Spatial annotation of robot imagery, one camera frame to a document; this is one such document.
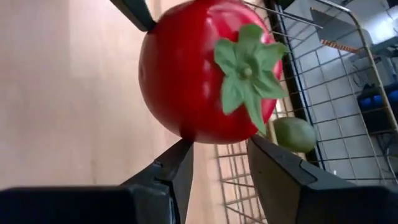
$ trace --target blue container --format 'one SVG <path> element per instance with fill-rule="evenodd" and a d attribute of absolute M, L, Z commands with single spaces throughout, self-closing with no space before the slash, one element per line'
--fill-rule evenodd
<path fill-rule="evenodd" d="M 397 118 L 398 83 L 385 86 L 384 89 L 387 93 L 394 116 Z M 388 133 L 393 130 L 377 88 L 364 88 L 362 94 L 357 97 L 357 101 L 361 108 L 366 128 L 370 134 Z"/>

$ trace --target green leaf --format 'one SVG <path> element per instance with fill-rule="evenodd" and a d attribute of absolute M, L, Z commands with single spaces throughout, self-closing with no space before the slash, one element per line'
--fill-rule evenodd
<path fill-rule="evenodd" d="M 247 58 L 254 56 L 254 53 L 261 50 L 264 44 L 260 42 L 264 31 L 256 24 L 247 24 L 240 28 L 238 43 L 235 54 L 237 63 L 245 62 Z"/>
<path fill-rule="evenodd" d="M 227 76 L 236 74 L 235 45 L 228 39 L 220 39 L 214 49 L 214 60 Z"/>
<path fill-rule="evenodd" d="M 239 30 L 238 42 L 259 43 L 264 31 L 256 24 L 246 24 Z"/>
<path fill-rule="evenodd" d="M 262 97 L 268 99 L 280 99 L 288 96 L 276 79 L 273 72 L 262 71 L 259 76 L 253 80 L 255 91 Z"/>
<path fill-rule="evenodd" d="M 249 117 L 256 128 L 261 133 L 266 134 L 266 125 L 262 118 L 261 97 L 255 94 L 249 86 L 245 86 L 244 90 L 244 105 Z"/>
<path fill-rule="evenodd" d="M 221 104 L 224 114 L 232 113 L 243 104 L 243 94 L 240 86 L 240 80 L 236 77 L 224 77 L 224 82 L 221 86 Z"/>
<path fill-rule="evenodd" d="M 266 44 L 257 50 L 256 57 L 260 60 L 260 66 L 263 70 L 272 71 L 275 64 L 282 59 L 288 48 L 281 43 Z"/>

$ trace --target wooden surface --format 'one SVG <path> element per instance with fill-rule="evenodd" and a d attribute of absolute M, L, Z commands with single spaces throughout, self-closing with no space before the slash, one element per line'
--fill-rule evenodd
<path fill-rule="evenodd" d="M 119 184 L 177 141 L 139 90 L 143 36 L 108 0 L 0 1 L 0 188 Z M 225 223 L 214 157 L 195 146 L 187 223 Z"/>

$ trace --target metal grid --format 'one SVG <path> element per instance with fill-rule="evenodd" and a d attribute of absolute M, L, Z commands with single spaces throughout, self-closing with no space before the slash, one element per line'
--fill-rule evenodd
<path fill-rule="evenodd" d="M 322 6 L 321 9 L 314 7 L 311 10 L 319 10 L 321 12 L 327 13 L 328 15 L 331 15 L 331 19 L 328 21 L 323 21 L 322 26 L 320 26 L 314 24 L 310 20 L 306 20 L 294 14 L 275 10 L 275 8 L 271 9 L 271 7 L 265 7 L 265 1 L 245 1 L 249 7 L 251 7 L 264 18 L 264 23 L 269 28 L 270 35 L 273 35 L 278 41 L 283 41 L 289 46 L 290 49 L 289 54 L 283 59 L 284 74 L 282 75 L 280 81 L 281 85 L 289 92 L 289 97 L 281 99 L 277 102 L 277 106 L 271 120 L 284 116 L 296 116 L 306 119 L 309 123 L 311 123 L 318 133 L 317 146 L 312 154 L 299 154 L 299 156 L 307 159 L 309 162 L 315 164 L 319 168 L 333 173 L 333 169 L 330 168 L 330 164 L 333 163 L 333 161 L 348 161 L 353 171 L 353 177 L 342 177 L 348 181 L 360 184 L 360 181 L 362 180 L 376 180 L 378 181 L 378 184 L 397 184 L 398 180 L 390 163 L 390 159 L 396 159 L 396 156 L 389 154 L 388 144 L 385 144 L 385 146 L 382 146 L 382 144 L 375 146 L 375 139 L 377 139 L 378 143 L 380 143 L 380 138 L 384 139 L 385 134 L 387 134 L 389 136 L 388 142 L 391 142 L 397 134 L 398 125 L 380 79 L 379 72 L 374 62 L 374 57 L 365 41 L 361 26 L 353 13 L 347 8 L 325 0 L 308 1 L 316 2 L 319 6 Z M 273 2 L 267 2 L 266 4 L 271 6 L 273 5 Z M 352 20 L 351 22 L 355 24 L 356 27 L 354 30 L 348 32 L 347 34 L 341 35 L 335 40 L 319 40 L 320 44 L 318 47 L 307 49 L 306 52 L 298 54 L 297 49 L 300 46 L 313 41 L 312 37 L 317 34 L 318 29 L 325 29 L 328 23 L 330 23 L 333 19 L 340 17 L 342 14 L 348 16 Z M 287 19 L 293 20 L 288 27 L 286 27 L 284 24 L 284 21 Z M 289 31 L 297 26 L 302 28 L 294 36 L 289 35 Z M 340 39 L 343 39 L 348 35 L 356 35 L 358 40 L 362 43 L 362 46 L 354 49 L 352 47 L 342 46 L 337 43 Z M 338 49 L 338 56 L 330 58 L 326 62 L 322 62 L 320 58 L 323 55 L 320 55 L 319 50 L 324 46 Z M 304 70 L 301 59 L 310 54 L 315 54 L 316 66 L 308 70 Z M 352 54 L 364 54 L 367 58 L 368 66 L 362 69 L 353 70 L 352 65 L 348 65 L 346 61 L 346 58 Z M 325 74 L 324 68 L 326 65 L 331 65 L 335 62 L 339 62 L 343 65 L 344 72 L 337 77 L 328 78 Z M 316 85 L 307 87 L 307 82 L 305 80 L 307 77 L 304 74 L 315 69 L 320 72 L 323 81 L 317 83 Z M 338 100 L 348 96 L 353 96 L 356 98 L 362 92 L 355 86 L 354 76 L 357 75 L 358 72 L 366 72 L 371 74 L 371 80 L 379 90 L 383 106 L 375 110 L 361 112 L 359 105 L 355 104 L 356 110 L 358 111 L 357 113 L 345 114 L 343 116 L 338 115 L 338 105 L 336 105 Z M 340 78 L 347 80 L 350 91 L 348 94 L 334 97 L 330 94 L 330 83 L 335 80 L 339 80 Z M 313 102 L 309 97 L 308 92 L 318 86 L 325 86 L 327 95 L 322 100 Z M 329 109 L 334 114 L 334 117 L 322 121 L 317 120 L 314 115 L 313 108 L 328 102 L 330 102 L 331 107 Z M 386 112 L 386 116 L 389 117 L 390 128 L 376 133 L 369 133 L 368 129 L 366 128 L 364 116 L 366 113 L 373 113 L 377 110 L 383 110 Z M 344 121 L 346 118 L 351 118 L 354 116 L 360 119 L 360 123 L 364 128 L 364 132 L 359 134 L 347 134 L 344 129 Z M 334 123 L 337 125 L 337 137 L 324 138 L 324 136 L 321 134 L 320 126 L 327 123 Z M 273 130 L 272 121 L 268 123 L 268 128 Z M 357 156 L 350 151 L 350 138 L 358 136 L 366 137 L 366 144 L 371 148 L 371 154 Z M 269 138 L 274 143 L 277 143 L 275 134 L 273 132 L 271 132 Z M 342 147 L 346 154 L 345 156 L 330 158 L 325 150 L 325 145 L 328 144 L 327 142 L 331 143 L 336 140 L 341 140 L 343 145 L 336 147 Z M 384 147 L 385 149 L 382 150 L 382 153 L 380 153 L 380 148 Z M 227 223 L 267 223 L 249 173 L 246 142 L 226 146 L 216 146 L 216 156 L 219 165 L 219 175 L 221 179 L 221 189 L 223 192 Z M 364 176 L 363 172 L 359 172 L 360 170 L 358 170 L 358 167 L 355 166 L 358 164 L 358 161 L 366 159 L 374 159 L 379 173 L 377 177 Z"/>

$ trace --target tomato calyx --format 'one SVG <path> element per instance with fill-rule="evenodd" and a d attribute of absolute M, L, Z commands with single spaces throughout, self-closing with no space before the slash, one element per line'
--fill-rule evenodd
<path fill-rule="evenodd" d="M 237 42 L 217 41 L 214 58 L 224 73 L 221 86 L 223 113 L 231 114 L 244 105 L 252 123 L 265 134 L 261 100 L 287 96 L 272 72 L 287 47 L 281 43 L 261 43 L 263 34 L 258 25 L 242 26 Z"/>

